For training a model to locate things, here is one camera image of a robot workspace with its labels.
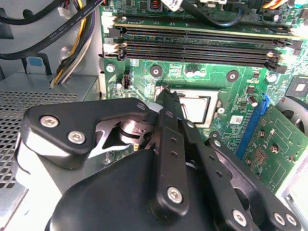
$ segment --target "green circuit board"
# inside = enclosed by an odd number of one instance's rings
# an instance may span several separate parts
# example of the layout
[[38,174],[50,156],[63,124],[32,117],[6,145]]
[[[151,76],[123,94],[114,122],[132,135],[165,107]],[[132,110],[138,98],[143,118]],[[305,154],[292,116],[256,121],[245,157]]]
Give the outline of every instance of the green circuit board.
[[308,137],[270,105],[255,129],[243,161],[275,193],[292,168],[307,155]]
[[[279,64],[285,65],[287,70],[284,74],[278,74],[266,68],[240,66],[240,65],[226,65],[226,64],[209,64],[209,63],[190,63],[190,62],[170,62],[170,61],[156,61],[145,59],[125,59],[118,60],[116,57],[105,57],[104,66],[111,64],[115,67],[115,71],[109,73],[105,71],[106,82],[106,98],[126,98],[136,97],[145,102],[154,102],[155,89],[157,86],[168,85],[174,89],[190,89],[190,90],[216,90],[218,91],[218,98],[221,102],[221,107],[224,108],[224,113],[215,113],[211,125],[208,128],[199,128],[200,133],[204,139],[210,137],[213,132],[216,136],[222,139],[223,142],[233,151],[236,152],[238,145],[242,139],[246,126],[250,120],[253,112],[253,107],[247,103],[248,96],[254,96],[259,102],[262,99],[262,94],[266,94],[270,99],[270,103],[275,105],[288,91],[294,76],[307,77],[308,76],[308,36],[302,34],[296,29],[303,28],[305,19],[300,18],[303,8],[290,9],[287,5],[283,5],[280,9],[282,19],[280,25],[292,25],[294,31],[274,32],[270,30],[270,26],[276,23],[265,22],[263,17],[257,13],[255,9],[248,10],[243,24],[228,29],[212,29],[205,25],[195,22],[179,20],[180,18],[191,18],[186,13],[175,12],[171,13],[163,7],[161,12],[152,12],[144,7],[147,1],[144,0],[110,0],[108,5],[101,7],[102,19],[106,15],[118,16],[115,20],[114,28],[128,27],[138,30],[138,28],[155,29],[174,29],[187,30],[198,32],[215,32],[218,35],[258,35],[265,38],[283,38],[302,40],[301,51],[294,55],[294,49],[289,47],[275,47],[281,52],[281,59]],[[226,15],[234,17],[234,14],[226,11],[204,8],[203,5],[199,9],[207,14],[212,15],[216,19],[224,18]],[[159,20],[157,17],[163,16],[168,20]],[[110,34],[104,32],[102,26],[103,43],[110,41]],[[266,49],[268,45],[237,43],[236,41],[230,43],[225,41],[208,41],[208,40],[194,40],[184,38],[165,38],[164,36],[123,36],[122,38],[114,38],[114,42],[120,43],[122,39],[130,41],[142,42],[161,42],[172,44],[198,44],[207,46],[233,46],[241,48]],[[150,68],[153,65],[158,65],[162,68],[162,75],[154,78],[150,73]],[[201,75],[187,77],[185,70],[198,70]],[[126,70],[129,70],[130,87],[127,89],[118,88],[116,80],[121,78]],[[230,71],[239,73],[239,77],[235,82],[229,82],[227,75]],[[269,82],[267,77],[275,75],[276,80]],[[248,87],[254,88],[253,92],[247,93]],[[308,96],[298,97],[300,100],[308,102]],[[113,155],[114,160],[122,158],[122,156],[129,154],[132,147],[125,151],[117,152]]]

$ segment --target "screw head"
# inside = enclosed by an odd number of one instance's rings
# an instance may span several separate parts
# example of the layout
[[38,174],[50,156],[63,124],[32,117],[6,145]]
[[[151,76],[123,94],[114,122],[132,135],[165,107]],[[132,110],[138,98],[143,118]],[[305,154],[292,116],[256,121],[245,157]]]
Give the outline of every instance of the screw head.
[[241,213],[239,210],[235,209],[232,211],[234,220],[239,223],[241,226],[246,227],[247,226],[247,220],[243,213]]
[[173,118],[173,114],[170,111],[166,111],[166,115],[169,116],[170,118]]
[[74,144],[83,144],[86,141],[86,136],[80,131],[71,131],[67,138]]
[[106,71],[109,73],[113,73],[116,70],[115,66],[112,64],[107,64]]
[[194,124],[191,121],[187,121],[187,125],[191,128],[194,128]]
[[225,109],[223,107],[220,107],[219,109],[217,109],[218,114],[223,114],[225,113]]
[[297,222],[290,214],[286,214],[287,220],[294,226],[297,226]]
[[218,146],[218,147],[221,147],[221,143],[220,143],[219,141],[217,141],[217,140],[214,141],[214,144],[215,144],[216,146]]
[[180,204],[183,201],[183,196],[176,187],[173,186],[169,187],[167,189],[167,195],[168,198],[176,204]]
[[274,217],[279,224],[285,226],[285,221],[279,213],[274,213]]
[[54,127],[59,125],[58,119],[56,117],[51,116],[51,115],[43,116],[40,119],[40,123],[41,123],[41,125],[43,125],[44,127],[47,127],[47,128],[54,128]]
[[145,110],[145,106],[142,103],[137,103],[137,107],[143,111]]

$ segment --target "perforated metal panel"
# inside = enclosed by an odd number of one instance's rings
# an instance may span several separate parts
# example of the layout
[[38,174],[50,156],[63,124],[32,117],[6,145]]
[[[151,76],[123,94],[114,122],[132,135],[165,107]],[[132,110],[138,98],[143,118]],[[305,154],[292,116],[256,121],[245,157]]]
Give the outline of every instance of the perforated metal panel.
[[0,230],[24,198],[27,189],[15,178],[12,157],[26,109],[40,104],[96,100],[96,77],[75,77],[50,89],[51,77],[16,73],[0,82]]
[[23,113],[35,105],[68,103],[76,97],[76,94],[65,93],[0,91],[0,227],[5,226],[26,193],[12,172],[12,157]]
[[73,102],[76,97],[64,93],[0,91],[0,189],[15,185],[12,156],[25,110],[40,104]]

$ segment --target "blue pcie slot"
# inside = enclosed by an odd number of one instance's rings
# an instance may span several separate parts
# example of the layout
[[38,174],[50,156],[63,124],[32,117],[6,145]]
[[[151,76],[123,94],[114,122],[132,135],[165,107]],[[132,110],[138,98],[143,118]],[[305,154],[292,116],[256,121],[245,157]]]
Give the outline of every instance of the blue pcie slot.
[[266,111],[266,108],[270,102],[269,98],[263,94],[265,99],[262,100],[261,103],[257,107],[255,107],[254,111],[251,114],[250,120],[247,124],[246,130],[243,134],[241,142],[237,148],[236,156],[241,160],[245,154],[246,148],[254,134],[256,126],[260,120],[261,115],[263,115]]

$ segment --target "black plastic bracket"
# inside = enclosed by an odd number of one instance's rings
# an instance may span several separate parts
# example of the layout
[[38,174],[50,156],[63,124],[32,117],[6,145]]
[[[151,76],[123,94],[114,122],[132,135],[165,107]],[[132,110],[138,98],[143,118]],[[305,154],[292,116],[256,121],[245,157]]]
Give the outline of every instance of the black plastic bracket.
[[[149,108],[135,98],[41,105],[25,112],[20,133],[29,149],[60,167],[73,169],[81,167],[94,148],[98,124],[104,124],[104,132],[109,134],[116,124],[127,119],[142,121],[149,113]],[[47,115],[59,124],[43,126],[41,119]],[[85,141],[72,143],[68,139],[72,131],[84,134]]]
[[296,216],[247,169],[226,145],[213,138],[208,139],[206,144],[208,148],[215,150],[220,162],[230,172],[232,187],[236,189],[247,214],[250,214],[260,230],[301,230]]
[[152,142],[157,154],[152,179],[150,206],[161,219],[174,219],[184,216],[189,209],[187,175],[185,166],[184,139],[178,131],[174,97],[163,90],[164,108],[160,110]]
[[197,127],[189,120],[182,120],[180,127],[186,138],[187,160],[193,160],[197,169],[205,175],[205,184],[208,185],[206,196],[218,230],[259,231],[246,214],[230,183],[230,174],[219,161],[214,149],[205,146]]

